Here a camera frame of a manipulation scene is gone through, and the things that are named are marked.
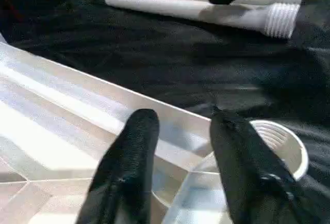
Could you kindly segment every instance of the clear plastic tray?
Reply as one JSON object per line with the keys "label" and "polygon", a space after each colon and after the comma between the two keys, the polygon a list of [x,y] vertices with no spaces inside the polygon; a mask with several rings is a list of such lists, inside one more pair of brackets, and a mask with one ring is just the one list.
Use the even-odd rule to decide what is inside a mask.
{"label": "clear plastic tray", "polygon": [[[1,224],[74,223],[100,158],[136,109],[160,119],[153,188],[164,198],[211,152],[207,118],[6,44],[0,50]],[[152,201],[160,223],[167,209]]]}

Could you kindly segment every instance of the black fabric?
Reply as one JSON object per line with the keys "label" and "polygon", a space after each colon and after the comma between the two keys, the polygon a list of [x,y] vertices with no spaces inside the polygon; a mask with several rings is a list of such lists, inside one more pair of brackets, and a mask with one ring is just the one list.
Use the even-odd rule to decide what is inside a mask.
{"label": "black fabric", "polygon": [[149,224],[157,114],[134,112],[103,156],[77,224]]}
{"label": "black fabric", "polygon": [[14,46],[210,117],[213,106],[272,119],[302,139],[301,180],[330,201],[330,0],[303,0],[290,40],[70,0],[3,29]]}

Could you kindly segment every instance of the black sheet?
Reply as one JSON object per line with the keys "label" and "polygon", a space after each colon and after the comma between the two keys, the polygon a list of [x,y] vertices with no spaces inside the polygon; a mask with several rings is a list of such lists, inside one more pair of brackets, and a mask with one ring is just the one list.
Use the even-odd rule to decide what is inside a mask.
{"label": "black sheet", "polygon": [[12,45],[189,111],[276,120],[303,140],[301,183],[330,203],[330,0],[304,0],[288,41],[69,0],[3,29]]}

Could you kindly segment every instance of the gloved finger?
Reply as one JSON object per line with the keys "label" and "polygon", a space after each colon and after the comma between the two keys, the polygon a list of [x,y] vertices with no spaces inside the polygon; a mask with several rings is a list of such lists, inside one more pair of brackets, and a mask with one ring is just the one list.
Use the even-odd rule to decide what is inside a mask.
{"label": "gloved finger", "polygon": [[157,114],[134,112],[102,158],[77,224],[149,223]]}
{"label": "gloved finger", "polygon": [[234,224],[251,223],[247,220],[248,207],[253,197],[259,194],[255,177],[246,170],[234,139],[220,113],[211,121],[211,144],[216,157],[221,182],[225,190],[230,217]]}

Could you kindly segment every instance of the white plastic cup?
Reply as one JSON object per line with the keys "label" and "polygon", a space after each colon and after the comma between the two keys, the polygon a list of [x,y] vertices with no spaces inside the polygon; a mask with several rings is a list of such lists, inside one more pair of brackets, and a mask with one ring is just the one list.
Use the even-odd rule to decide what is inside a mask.
{"label": "white plastic cup", "polygon": [[[284,161],[295,180],[300,180],[308,169],[308,154],[299,137],[275,122],[255,120],[251,124]],[[187,174],[172,203],[164,203],[159,196],[157,199],[163,211],[169,209],[163,224],[200,223],[201,217],[208,219],[208,223],[232,224],[213,153]]]}

